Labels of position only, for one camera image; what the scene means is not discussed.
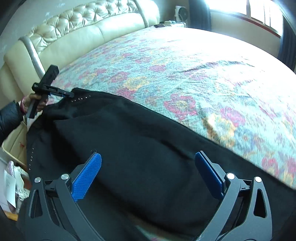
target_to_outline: window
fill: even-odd
[[[283,14],[271,0],[206,0],[211,10],[233,13],[283,33]]]

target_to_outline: black sleeve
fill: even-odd
[[[0,110],[0,145],[22,120],[23,116],[18,103],[11,102]]]

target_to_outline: bedspread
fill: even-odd
[[[295,83],[283,63],[238,39],[150,27],[89,52],[53,85],[124,96],[296,188]]]

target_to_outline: headboard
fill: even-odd
[[[158,24],[159,18],[152,0],[99,0],[53,16],[4,55],[0,95],[19,101],[51,64],[62,69],[110,40]]]

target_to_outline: white paper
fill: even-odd
[[[4,170],[4,195],[6,200],[14,207],[15,205],[15,186],[16,179]]]

